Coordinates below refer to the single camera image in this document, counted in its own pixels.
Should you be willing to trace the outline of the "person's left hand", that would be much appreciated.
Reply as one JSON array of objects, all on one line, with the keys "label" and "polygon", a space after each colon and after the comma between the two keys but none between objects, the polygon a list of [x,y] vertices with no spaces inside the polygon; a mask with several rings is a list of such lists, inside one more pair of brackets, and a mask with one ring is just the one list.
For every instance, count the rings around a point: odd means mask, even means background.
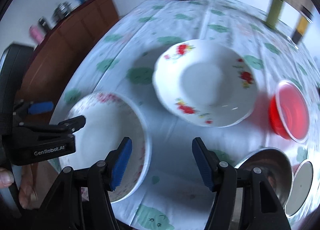
[{"label": "person's left hand", "polygon": [[[1,168],[1,189],[8,188],[14,183],[14,175],[7,169]],[[35,178],[31,165],[22,166],[21,184],[19,190],[20,205],[28,209],[30,202],[36,197]]]}]

